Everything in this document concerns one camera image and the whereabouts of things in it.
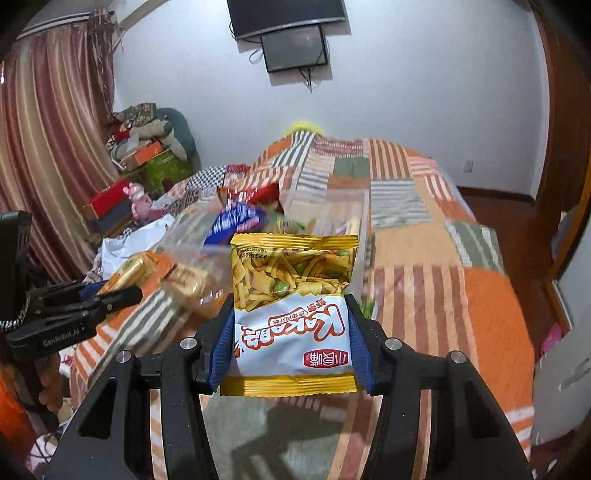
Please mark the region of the person's left hand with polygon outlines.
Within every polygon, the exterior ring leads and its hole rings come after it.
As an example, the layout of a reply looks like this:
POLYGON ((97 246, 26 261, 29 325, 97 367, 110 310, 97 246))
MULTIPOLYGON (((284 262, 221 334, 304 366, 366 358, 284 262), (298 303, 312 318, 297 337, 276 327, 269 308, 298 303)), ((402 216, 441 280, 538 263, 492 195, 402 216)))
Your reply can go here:
POLYGON ((59 367, 60 356, 58 353, 53 353, 36 363, 42 385, 38 399, 52 413, 57 413, 63 405, 62 377, 59 367))

